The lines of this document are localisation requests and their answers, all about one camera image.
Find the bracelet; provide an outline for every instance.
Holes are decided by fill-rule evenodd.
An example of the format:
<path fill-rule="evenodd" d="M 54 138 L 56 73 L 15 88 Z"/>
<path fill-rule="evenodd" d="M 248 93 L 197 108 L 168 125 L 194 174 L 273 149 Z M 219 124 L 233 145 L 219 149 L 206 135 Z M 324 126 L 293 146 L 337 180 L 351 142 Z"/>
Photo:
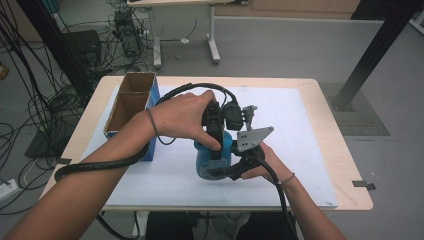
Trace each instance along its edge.
<path fill-rule="evenodd" d="M 284 180 L 284 181 L 280 182 L 279 184 L 280 184 L 280 185 L 286 184 L 286 183 L 288 183 L 290 180 L 292 180 L 295 176 L 296 176 L 296 174 L 295 174 L 294 172 L 292 172 L 292 175 L 291 175 L 289 178 L 287 178 L 286 180 Z"/>
<path fill-rule="evenodd" d="M 160 138 L 160 136 L 159 136 L 158 129 L 156 128 L 155 120 L 153 119 L 153 115 L 152 115 L 152 113 L 150 112 L 150 109 L 146 108 L 146 111 L 147 111 L 147 113 L 149 114 L 150 121 L 152 122 L 152 125 L 153 125 L 153 129 L 155 130 L 155 135 L 156 135 L 156 137 L 158 137 L 159 141 L 160 141 L 163 145 L 170 145 L 170 144 L 172 144 L 172 143 L 175 141 L 175 138 L 174 138 L 174 139 L 172 139 L 172 141 L 170 141 L 170 142 L 168 142 L 168 143 L 163 142 L 163 141 L 162 141 L 162 139 L 161 139 L 161 138 Z"/>
<path fill-rule="evenodd" d="M 292 175 L 289 177 L 289 178 L 287 178 L 286 180 L 284 180 L 284 181 L 280 181 L 280 180 L 278 180 L 278 182 L 277 183 L 275 183 L 274 185 L 283 185 L 283 184 L 286 184 L 286 183 L 288 183 L 290 180 L 292 180 L 294 177 L 296 176 L 296 174 L 294 173 L 294 172 L 292 172 Z M 271 183 L 273 183 L 272 181 L 270 181 L 266 176 L 263 176 L 266 180 L 268 180 L 269 182 L 271 182 Z"/>

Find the desk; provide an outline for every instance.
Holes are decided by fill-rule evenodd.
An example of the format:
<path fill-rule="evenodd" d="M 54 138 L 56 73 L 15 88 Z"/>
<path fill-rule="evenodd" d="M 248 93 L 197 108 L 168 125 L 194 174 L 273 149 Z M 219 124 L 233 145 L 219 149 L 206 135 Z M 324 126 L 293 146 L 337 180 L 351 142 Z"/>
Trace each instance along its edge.
<path fill-rule="evenodd" d="M 128 6 L 131 8 L 145 8 L 149 16 L 150 22 L 150 31 L 153 37 L 153 65 L 156 68 L 162 66 L 161 51 L 160 51 L 160 40 L 157 36 L 157 31 L 155 27 L 155 17 L 153 13 L 153 7 L 155 6 L 171 6 L 171 5 L 193 5 L 193 4 L 209 4 L 209 34 L 207 34 L 209 48 L 212 53 L 212 59 L 215 63 L 219 63 L 221 60 L 218 48 L 215 43 L 215 25 L 214 25 L 214 16 L 215 16 L 215 7 L 216 3 L 229 3 L 234 0 L 140 0 L 136 2 L 128 1 Z"/>
<path fill-rule="evenodd" d="M 269 88 L 294 88 L 298 89 L 302 97 L 310 124 L 314 131 L 319 149 L 328 175 L 334 187 L 338 207 L 335 210 L 370 210 L 372 200 L 365 188 L 353 186 L 353 180 L 361 180 L 358 169 L 346 146 L 346 143 L 337 127 L 321 89 L 315 80 L 311 79 L 284 79 L 284 78 L 227 78 L 227 77 L 164 77 L 158 76 L 159 85 L 180 86 L 187 82 L 211 82 L 225 87 L 269 87 Z M 72 163 L 78 163 L 90 142 L 94 129 L 103 114 L 110 96 L 123 77 L 104 77 L 91 101 L 89 102 L 74 134 L 72 135 L 62 157 L 72 159 Z M 53 184 L 54 179 L 48 182 L 44 193 Z M 110 206 L 105 205 L 104 210 L 278 210 L 278 207 L 255 207 L 255 208 L 222 208 L 220 206 L 210 208 L 196 208 L 191 206 L 161 206 L 149 208 L 138 206 Z"/>

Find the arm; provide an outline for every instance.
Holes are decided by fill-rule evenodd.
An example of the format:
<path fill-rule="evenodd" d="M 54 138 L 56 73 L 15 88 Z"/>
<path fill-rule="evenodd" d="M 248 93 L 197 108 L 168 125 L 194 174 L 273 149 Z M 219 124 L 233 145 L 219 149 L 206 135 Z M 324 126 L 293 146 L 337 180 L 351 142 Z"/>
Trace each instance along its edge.
<path fill-rule="evenodd" d="M 201 96 L 185 94 L 152 108 L 159 135 L 190 138 L 219 150 L 219 143 L 201 126 L 202 113 L 213 99 L 212 91 Z M 114 161 L 133 156 L 154 136 L 150 118 L 143 111 L 83 162 Z M 21 219 L 6 239 L 78 239 L 101 211 L 126 169 L 65 176 Z"/>
<path fill-rule="evenodd" d="M 278 179 L 284 181 L 288 179 L 292 172 L 275 155 L 274 151 L 265 143 L 261 143 L 265 153 L 266 162 L 272 167 Z M 263 167 L 258 167 L 242 174 L 243 179 L 257 176 L 271 176 Z M 325 214 L 312 201 L 299 179 L 294 177 L 281 186 L 290 202 L 290 207 L 299 222 L 305 239 L 346 239 L 343 233 L 334 225 Z"/>

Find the black pole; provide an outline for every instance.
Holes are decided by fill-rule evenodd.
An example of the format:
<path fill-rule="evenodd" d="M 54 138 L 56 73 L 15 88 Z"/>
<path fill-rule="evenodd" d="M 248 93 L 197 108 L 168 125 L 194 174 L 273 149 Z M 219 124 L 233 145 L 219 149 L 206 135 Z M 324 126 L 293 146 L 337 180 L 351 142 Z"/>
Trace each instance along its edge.
<path fill-rule="evenodd" d="M 80 96 L 82 104 L 87 105 L 94 92 L 84 71 L 78 65 L 74 55 L 63 41 L 62 32 L 45 8 L 42 0 L 17 0 L 25 15 L 35 30 L 49 48 L 56 62 L 63 70 L 75 91 Z"/>
<path fill-rule="evenodd" d="M 352 111 L 351 102 L 377 64 L 417 11 L 421 0 L 400 0 L 378 30 L 337 96 L 330 97 L 335 111 Z"/>

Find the blue box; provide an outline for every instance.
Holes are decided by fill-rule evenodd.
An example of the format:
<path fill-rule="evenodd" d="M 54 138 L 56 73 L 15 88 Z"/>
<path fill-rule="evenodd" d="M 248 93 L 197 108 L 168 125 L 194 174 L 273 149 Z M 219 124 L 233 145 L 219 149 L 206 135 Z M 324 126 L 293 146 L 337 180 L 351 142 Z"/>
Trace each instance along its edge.
<path fill-rule="evenodd" d="M 159 98 L 159 87 L 154 72 L 127 73 L 104 128 L 106 138 L 113 137 L 137 113 L 155 106 Z M 155 145 L 156 137 L 150 140 L 147 155 L 140 161 L 153 160 Z"/>

